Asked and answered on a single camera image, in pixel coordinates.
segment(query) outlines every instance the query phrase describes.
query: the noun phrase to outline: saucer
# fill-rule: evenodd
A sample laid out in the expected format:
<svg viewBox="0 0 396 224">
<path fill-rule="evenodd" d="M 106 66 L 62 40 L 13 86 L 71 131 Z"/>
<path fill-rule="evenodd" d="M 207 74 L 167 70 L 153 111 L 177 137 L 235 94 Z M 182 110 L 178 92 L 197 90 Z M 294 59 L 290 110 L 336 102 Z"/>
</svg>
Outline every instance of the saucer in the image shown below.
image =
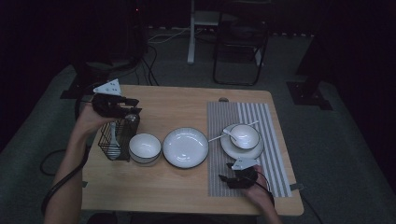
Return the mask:
<svg viewBox="0 0 396 224">
<path fill-rule="evenodd" d="M 238 124 L 229 125 L 225 129 L 230 131 L 236 125 Z M 221 142 L 221 147 L 223 148 L 225 153 L 227 153 L 227 155 L 229 155 L 230 157 L 236 160 L 238 160 L 239 157 L 256 159 L 262 154 L 262 151 L 264 150 L 264 141 L 262 140 L 262 135 L 259 134 L 259 137 L 260 137 L 259 144 L 257 144 L 257 146 L 255 146 L 253 149 L 250 150 L 241 149 L 236 145 L 234 145 L 233 142 L 231 141 L 230 135 L 228 134 L 222 136 L 220 138 L 220 142 Z"/>
<path fill-rule="evenodd" d="M 172 165 L 191 168 L 206 159 L 209 146 L 203 133 L 193 128 L 179 128 L 163 140 L 163 155 Z"/>
</svg>

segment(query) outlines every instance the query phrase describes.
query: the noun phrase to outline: striped placemat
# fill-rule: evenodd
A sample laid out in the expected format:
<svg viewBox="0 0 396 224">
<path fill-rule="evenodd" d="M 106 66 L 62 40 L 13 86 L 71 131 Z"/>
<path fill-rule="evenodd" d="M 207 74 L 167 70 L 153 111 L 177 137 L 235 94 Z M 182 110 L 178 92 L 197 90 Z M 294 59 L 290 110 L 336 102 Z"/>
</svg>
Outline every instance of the striped placemat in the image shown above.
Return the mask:
<svg viewBox="0 0 396 224">
<path fill-rule="evenodd" d="M 255 120 L 254 128 L 262 134 L 264 151 L 258 158 L 264 170 L 271 190 L 275 197 L 291 197 L 290 184 L 282 161 L 279 145 L 267 104 L 208 102 L 207 103 L 207 133 L 208 139 L 221 135 L 222 130 L 235 123 L 251 123 Z M 209 196 L 239 197 L 239 189 L 229 189 L 221 182 L 219 175 L 234 177 L 234 173 L 226 165 L 234 163 L 235 159 L 228 156 L 221 147 L 220 140 L 209 143 L 208 173 Z"/>
</svg>

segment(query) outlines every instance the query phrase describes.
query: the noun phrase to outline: metal rack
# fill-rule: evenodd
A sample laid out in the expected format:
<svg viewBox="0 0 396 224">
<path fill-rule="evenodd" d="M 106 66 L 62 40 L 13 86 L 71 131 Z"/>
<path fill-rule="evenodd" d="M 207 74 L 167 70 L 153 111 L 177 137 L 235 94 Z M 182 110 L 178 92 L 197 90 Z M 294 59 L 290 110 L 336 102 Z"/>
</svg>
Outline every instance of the metal rack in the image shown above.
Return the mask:
<svg viewBox="0 0 396 224">
<path fill-rule="evenodd" d="M 139 126 L 140 117 L 134 116 L 134 119 L 119 119 L 116 121 L 116 139 L 119 146 L 110 144 L 111 133 L 110 133 L 110 123 L 105 124 L 100 132 L 101 136 L 99 139 L 98 146 L 102 149 L 109 160 L 107 152 L 111 147 L 118 148 L 120 150 L 120 155 L 112 161 L 129 161 L 129 141 L 133 136 L 136 135 L 137 127 Z"/>
</svg>

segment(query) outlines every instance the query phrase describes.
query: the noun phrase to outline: gray carpet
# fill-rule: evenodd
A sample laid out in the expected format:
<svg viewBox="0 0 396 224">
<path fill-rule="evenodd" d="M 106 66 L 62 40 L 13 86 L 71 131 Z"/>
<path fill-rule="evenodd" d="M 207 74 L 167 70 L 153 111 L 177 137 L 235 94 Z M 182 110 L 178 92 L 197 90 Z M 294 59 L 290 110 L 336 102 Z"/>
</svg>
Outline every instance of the gray carpet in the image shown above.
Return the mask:
<svg viewBox="0 0 396 224">
<path fill-rule="evenodd" d="M 380 173 L 373 156 L 334 86 L 321 83 L 320 90 L 333 111 L 317 106 L 294 105 L 287 81 L 295 76 L 310 38 L 274 36 L 268 43 L 264 68 L 254 87 L 215 84 L 211 78 L 213 45 L 197 42 L 195 64 L 187 65 L 187 38 L 173 38 L 152 44 L 158 50 L 153 73 L 160 85 L 270 91 L 289 150 L 297 181 L 305 185 L 302 194 L 317 210 L 324 223 L 396 223 L 396 198 Z M 145 59 L 150 63 L 150 49 Z M 236 73 L 246 71 L 241 65 Z M 136 72 L 117 72 L 121 84 L 146 85 L 142 66 Z M 66 67 L 50 83 L 30 117 L 0 154 L 0 223 L 41 223 L 40 204 L 52 177 L 40 173 L 39 164 L 53 150 L 66 146 L 74 125 L 74 101 L 60 100 L 75 72 Z M 55 172 L 62 155 L 46 163 Z M 96 211 L 84 211 L 81 222 Z M 120 222 L 149 223 L 158 214 L 118 213 Z M 230 223 L 254 223 L 255 217 L 219 217 Z M 304 203 L 300 217 L 282 217 L 285 223 L 318 223 Z"/>
</svg>

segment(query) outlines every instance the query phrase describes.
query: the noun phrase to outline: black metal base plate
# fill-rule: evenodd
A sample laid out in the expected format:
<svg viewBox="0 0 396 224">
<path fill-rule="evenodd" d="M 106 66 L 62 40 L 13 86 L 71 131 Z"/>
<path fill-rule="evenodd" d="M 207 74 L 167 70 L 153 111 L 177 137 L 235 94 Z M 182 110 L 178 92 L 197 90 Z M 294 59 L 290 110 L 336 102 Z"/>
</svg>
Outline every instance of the black metal base plate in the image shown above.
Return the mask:
<svg viewBox="0 0 396 224">
<path fill-rule="evenodd" d="M 296 105 L 318 105 L 322 110 L 332 110 L 330 102 L 325 100 L 319 90 L 311 96 L 304 96 L 302 88 L 303 82 L 286 82 L 291 94 L 291 98 Z"/>
</svg>

